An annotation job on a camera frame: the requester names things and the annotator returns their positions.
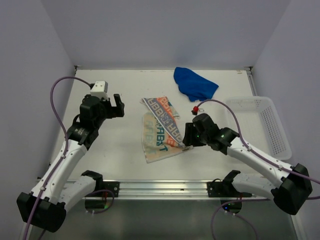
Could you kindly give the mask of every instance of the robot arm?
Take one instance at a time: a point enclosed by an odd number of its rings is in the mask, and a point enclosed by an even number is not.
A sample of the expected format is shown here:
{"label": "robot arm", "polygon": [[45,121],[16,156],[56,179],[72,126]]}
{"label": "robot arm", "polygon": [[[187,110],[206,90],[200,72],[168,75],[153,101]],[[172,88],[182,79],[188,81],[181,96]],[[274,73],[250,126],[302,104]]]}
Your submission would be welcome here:
{"label": "robot arm", "polygon": [[[28,221],[36,199],[42,191],[39,203],[34,212],[31,224],[56,232],[63,224],[67,212],[83,197],[93,191],[103,189],[103,176],[93,171],[85,171],[70,187],[64,189],[70,174],[79,160],[87,153],[94,140],[98,137],[98,130],[105,119],[123,117],[125,105],[119,94],[114,94],[116,106],[111,106],[107,96],[108,84],[96,81],[90,94],[86,95],[80,105],[80,113],[67,131],[68,150],[63,155],[66,141],[38,184],[29,194],[22,192],[17,198],[17,205],[24,222]],[[44,187],[44,181],[51,174]]]}
{"label": "robot arm", "polygon": [[[292,166],[269,156],[265,152],[246,142],[243,145],[239,134],[232,129],[218,128],[211,117],[205,113],[196,116],[192,123],[186,123],[183,143],[186,146],[210,146],[214,151],[236,158],[264,177],[248,176],[240,171],[231,171],[222,182],[213,182],[216,191],[226,195],[252,193],[273,200],[284,212],[295,215],[312,192],[311,182],[286,172],[281,168],[309,176],[308,170],[301,164]],[[275,167],[251,152],[254,150],[267,158]]]}

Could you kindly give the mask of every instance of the blue cloth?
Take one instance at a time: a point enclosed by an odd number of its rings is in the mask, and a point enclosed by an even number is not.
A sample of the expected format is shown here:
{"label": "blue cloth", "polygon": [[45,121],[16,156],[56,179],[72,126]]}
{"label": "blue cloth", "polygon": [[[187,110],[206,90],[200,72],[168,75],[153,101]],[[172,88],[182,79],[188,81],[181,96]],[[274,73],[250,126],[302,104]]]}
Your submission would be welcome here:
{"label": "blue cloth", "polygon": [[191,102],[212,99],[219,87],[214,82],[199,76],[185,67],[176,67],[173,78],[179,86],[179,91],[187,95]]}

